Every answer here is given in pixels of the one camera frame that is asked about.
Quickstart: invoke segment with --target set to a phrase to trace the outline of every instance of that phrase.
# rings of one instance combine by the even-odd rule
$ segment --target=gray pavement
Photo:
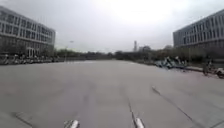
[[[129,101],[146,128],[224,126],[224,80],[199,72],[123,61],[0,67],[0,127],[23,113],[37,128],[71,119],[81,128],[133,128]]]

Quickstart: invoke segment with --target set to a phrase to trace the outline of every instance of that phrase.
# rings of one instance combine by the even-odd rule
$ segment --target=building facade
[[[173,33],[174,47],[224,55],[224,10]]]
[[[8,47],[24,47],[25,54],[33,57],[52,52],[54,44],[53,29],[0,6],[0,52],[9,52]]]

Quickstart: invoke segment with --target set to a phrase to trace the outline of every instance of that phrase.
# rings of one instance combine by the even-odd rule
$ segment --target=overcast sky
[[[56,30],[56,47],[130,51],[173,44],[172,32],[224,9],[223,0],[0,0]]]

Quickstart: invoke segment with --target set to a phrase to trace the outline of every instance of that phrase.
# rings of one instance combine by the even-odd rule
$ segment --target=parking lot
[[[129,104],[147,128],[224,127],[222,79],[125,61],[2,66],[0,102],[38,128],[133,128]]]

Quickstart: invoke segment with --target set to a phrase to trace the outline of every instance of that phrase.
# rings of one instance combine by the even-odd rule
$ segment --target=lamp post
[[[67,49],[68,49],[68,45],[65,47],[65,61],[67,61],[67,54],[68,54],[68,51],[67,51]]]

